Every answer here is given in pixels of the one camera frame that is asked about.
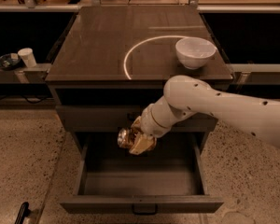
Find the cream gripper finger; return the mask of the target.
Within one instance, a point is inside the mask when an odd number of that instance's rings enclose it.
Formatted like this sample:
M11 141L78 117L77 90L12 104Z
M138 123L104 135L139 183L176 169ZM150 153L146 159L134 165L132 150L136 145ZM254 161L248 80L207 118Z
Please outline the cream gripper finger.
M141 130L141 117L138 116L135 121L133 122L132 126L131 126L132 129L135 129L137 131L140 131Z
M156 144L157 139L155 137L147 136L144 133L138 133L129 152L133 155L140 155L146 151L152 150Z

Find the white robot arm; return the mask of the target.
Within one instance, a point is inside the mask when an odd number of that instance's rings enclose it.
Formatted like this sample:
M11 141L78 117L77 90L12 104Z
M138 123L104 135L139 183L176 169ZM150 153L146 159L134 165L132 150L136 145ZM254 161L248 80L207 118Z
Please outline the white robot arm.
M172 126L196 113L210 115L280 149L280 102L226 93L187 76L171 77L163 96L134 123L140 128L130 152L139 155Z

